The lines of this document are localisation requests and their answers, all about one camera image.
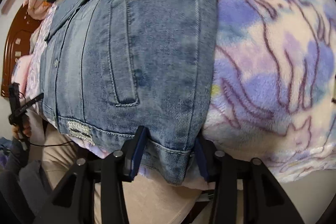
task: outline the pink pillow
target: pink pillow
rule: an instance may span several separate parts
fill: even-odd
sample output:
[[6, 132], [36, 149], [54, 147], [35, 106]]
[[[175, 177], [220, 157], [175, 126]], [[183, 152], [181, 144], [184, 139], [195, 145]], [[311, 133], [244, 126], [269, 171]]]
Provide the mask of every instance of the pink pillow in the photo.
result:
[[31, 60], [32, 60], [31, 55], [25, 55], [20, 57], [19, 60], [16, 62], [12, 73], [11, 81], [12, 83], [19, 84], [19, 91], [22, 94], [26, 93], [26, 83]]

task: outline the wooden furniture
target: wooden furniture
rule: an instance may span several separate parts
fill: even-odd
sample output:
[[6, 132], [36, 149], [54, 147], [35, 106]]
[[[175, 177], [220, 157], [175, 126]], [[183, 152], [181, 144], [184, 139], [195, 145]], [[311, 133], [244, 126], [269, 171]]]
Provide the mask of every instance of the wooden furniture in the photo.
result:
[[8, 97], [8, 87], [11, 84], [15, 63], [21, 56], [29, 54], [30, 37], [41, 24], [40, 20], [28, 15], [27, 7], [28, 5], [21, 7], [16, 13], [7, 35], [2, 71], [2, 97]]

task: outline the beige pants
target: beige pants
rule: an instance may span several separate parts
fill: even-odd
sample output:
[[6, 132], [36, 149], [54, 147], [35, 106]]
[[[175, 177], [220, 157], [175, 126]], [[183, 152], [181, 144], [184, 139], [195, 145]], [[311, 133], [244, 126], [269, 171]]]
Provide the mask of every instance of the beige pants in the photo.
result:
[[[70, 139], [48, 125], [45, 145], [61, 144]], [[76, 145], [46, 147], [42, 167], [54, 189], [76, 159]], [[134, 182], [123, 183], [130, 224], [179, 224], [194, 206], [201, 191], [175, 187], [162, 180], [136, 176]], [[94, 220], [101, 224], [100, 184], [94, 195]]]

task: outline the blue fabric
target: blue fabric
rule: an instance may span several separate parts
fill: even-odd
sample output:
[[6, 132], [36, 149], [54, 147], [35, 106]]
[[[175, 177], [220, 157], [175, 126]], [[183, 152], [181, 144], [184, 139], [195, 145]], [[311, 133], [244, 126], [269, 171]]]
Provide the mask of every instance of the blue fabric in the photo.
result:
[[8, 161], [8, 155], [11, 152], [12, 141], [6, 138], [0, 138], [0, 165], [5, 167]]
[[65, 0], [41, 57], [43, 114], [109, 152], [139, 125], [142, 165], [181, 184], [207, 114], [216, 0]]

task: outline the purple floral blanket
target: purple floral blanket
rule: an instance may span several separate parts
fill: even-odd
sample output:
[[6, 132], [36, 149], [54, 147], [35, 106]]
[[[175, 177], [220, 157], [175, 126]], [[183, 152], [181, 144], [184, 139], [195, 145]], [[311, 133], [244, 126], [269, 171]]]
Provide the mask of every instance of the purple floral blanket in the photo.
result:
[[334, 0], [218, 0], [204, 135], [280, 181], [336, 168]]

